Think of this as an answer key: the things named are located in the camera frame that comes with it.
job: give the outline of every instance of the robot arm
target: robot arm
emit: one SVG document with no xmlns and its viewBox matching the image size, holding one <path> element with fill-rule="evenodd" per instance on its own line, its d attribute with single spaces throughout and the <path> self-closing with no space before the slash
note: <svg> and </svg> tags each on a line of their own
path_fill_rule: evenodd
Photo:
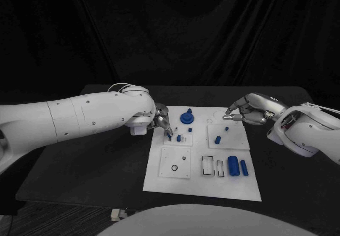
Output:
<svg viewBox="0 0 340 236">
<path fill-rule="evenodd" d="M 238 108 L 241 114 L 231 115 Z M 267 136 L 276 143 L 304 157 L 322 151 L 340 164 L 340 120 L 317 105 L 304 103 L 289 108 L 276 98 L 251 93 L 228 108 L 224 120 L 243 120 L 254 125 L 274 120 Z"/>
<path fill-rule="evenodd" d="M 173 135 L 168 107 L 130 86 L 62 100 L 0 106 L 0 173 L 37 148 L 126 125 L 132 135 L 155 127 Z"/>
</svg>

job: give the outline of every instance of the floor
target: floor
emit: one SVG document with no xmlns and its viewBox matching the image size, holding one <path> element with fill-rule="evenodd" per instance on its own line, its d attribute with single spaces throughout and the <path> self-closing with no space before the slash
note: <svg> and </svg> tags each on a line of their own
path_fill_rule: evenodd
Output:
<svg viewBox="0 0 340 236">
<path fill-rule="evenodd" d="M 0 236 L 96 236 L 114 222 L 111 209 L 26 202 L 18 216 L 0 221 Z"/>
</svg>

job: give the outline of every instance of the small blue block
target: small blue block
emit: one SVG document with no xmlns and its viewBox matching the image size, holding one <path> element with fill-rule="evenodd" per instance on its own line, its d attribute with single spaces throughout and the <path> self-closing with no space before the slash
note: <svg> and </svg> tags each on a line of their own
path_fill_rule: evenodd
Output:
<svg viewBox="0 0 340 236">
<path fill-rule="evenodd" d="M 221 136 L 217 137 L 215 143 L 219 144 Z"/>
<path fill-rule="evenodd" d="M 232 176 L 240 176 L 240 161 L 237 156 L 228 157 L 228 164 L 230 164 L 230 173 Z"/>
<path fill-rule="evenodd" d="M 241 163 L 241 168 L 243 168 L 244 175 L 247 176 L 248 175 L 247 162 L 243 160 L 240 163 Z"/>
</svg>

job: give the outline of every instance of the black table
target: black table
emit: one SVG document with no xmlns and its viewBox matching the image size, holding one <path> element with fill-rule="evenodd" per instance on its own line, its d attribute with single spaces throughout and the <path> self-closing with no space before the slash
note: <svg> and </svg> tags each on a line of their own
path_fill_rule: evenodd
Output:
<svg viewBox="0 0 340 236">
<path fill-rule="evenodd" d="M 173 106 L 228 107 L 251 92 L 279 98 L 289 106 L 313 102 L 300 87 L 146 87 L 155 101 Z M 87 85 L 81 94 L 107 88 Z M 18 199 L 132 210 L 209 204 L 250 210 L 310 230 L 335 230 L 340 166 L 323 153 L 304 158 L 276 144 L 267 138 L 271 126 L 245 124 L 263 202 L 143 192 L 153 131 L 132 136 L 127 127 L 49 145 Z"/>
</svg>

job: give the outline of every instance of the robotic hand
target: robotic hand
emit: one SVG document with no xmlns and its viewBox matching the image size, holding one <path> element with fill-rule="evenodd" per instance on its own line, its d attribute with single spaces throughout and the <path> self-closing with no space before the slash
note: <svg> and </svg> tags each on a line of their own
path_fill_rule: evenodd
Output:
<svg viewBox="0 0 340 236">
<path fill-rule="evenodd" d="M 0 106 L 0 173 L 31 151 L 126 125 L 132 135 L 156 127 L 173 135 L 169 109 L 149 90 L 127 87 L 62 100 Z"/>
<path fill-rule="evenodd" d="M 240 108 L 240 114 L 231 114 Z M 264 125 L 273 120 L 274 127 L 268 138 L 299 155 L 312 157 L 322 151 L 340 164 L 340 120 L 322 108 L 340 114 L 340 111 L 304 103 L 289 107 L 274 97 L 251 93 L 228 108 L 222 119 Z"/>
</svg>

